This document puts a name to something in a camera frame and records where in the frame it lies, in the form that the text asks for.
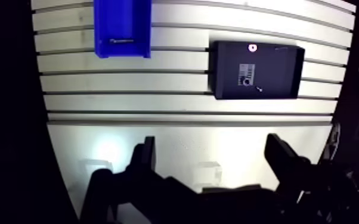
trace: slatwall panel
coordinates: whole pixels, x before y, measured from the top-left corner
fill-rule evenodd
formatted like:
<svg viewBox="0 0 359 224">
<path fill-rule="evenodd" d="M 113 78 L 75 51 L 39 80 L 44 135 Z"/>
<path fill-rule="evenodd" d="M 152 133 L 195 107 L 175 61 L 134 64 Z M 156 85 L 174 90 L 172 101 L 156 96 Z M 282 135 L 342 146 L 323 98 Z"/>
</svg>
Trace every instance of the slatwall panel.
<svg viewBox="0 0 359 224">
<path fill-rule="evenodd" d="M 200 24 L 282 33 L 345 47 L 349 47 L 352 41 L 352 34 L 343 30 L 257 11 L 182 4 L 154 4 L 152 11 L 152 23 L 172 23 L 185 26 Z M 92 7 L 50 11 L 33 16 L 35 31 L 86 25 L 93 25 Z"/>
<path fill-rule="evenodd" d="M 123 170 L 147 135 L 156 136 L 157 172 L 195 191 L 203 179 L 200 162 L 222 169 L 213 186 L 274 189 L 278 182 L 263 156 L 268 133 L 318 161 L 348 63 L 355 6 L 340 0 L 155 0 L 151 59 L 94 54 L 92 0 L 32 0 L 32 8 L 49 132 L 78 214 L 87 173 Z M 305 48 L 298 99 L 217 101 L 208 86 L 215 41 Z"/>
</svg>

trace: blue bin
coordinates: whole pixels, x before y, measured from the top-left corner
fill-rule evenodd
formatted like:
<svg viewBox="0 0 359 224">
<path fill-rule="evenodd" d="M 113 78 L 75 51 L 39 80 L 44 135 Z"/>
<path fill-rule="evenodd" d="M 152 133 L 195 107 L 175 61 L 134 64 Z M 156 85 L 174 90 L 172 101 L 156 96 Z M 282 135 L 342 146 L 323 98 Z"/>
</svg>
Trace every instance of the blue bin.
<svg viewBox="0 0 359 224">
<path fill-rule="evenodd" d="M 95 53 L 150 58 L 151 0 L 94 0 Z"/>
</svg>

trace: black metal box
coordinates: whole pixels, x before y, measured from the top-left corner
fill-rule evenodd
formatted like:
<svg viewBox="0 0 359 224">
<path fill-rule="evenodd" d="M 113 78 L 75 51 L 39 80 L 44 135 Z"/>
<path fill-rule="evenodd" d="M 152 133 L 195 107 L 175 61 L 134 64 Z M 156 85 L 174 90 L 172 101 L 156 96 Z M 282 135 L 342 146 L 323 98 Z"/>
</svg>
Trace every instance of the black metal box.
<svg viewBox="0 0 359 224">
<path fill-rule="evenodd" d="M 216 99 L 289 99 L 298 96 L 305 50 L 271 43 L 218 41 L 210 52 Z"/>
</svg>

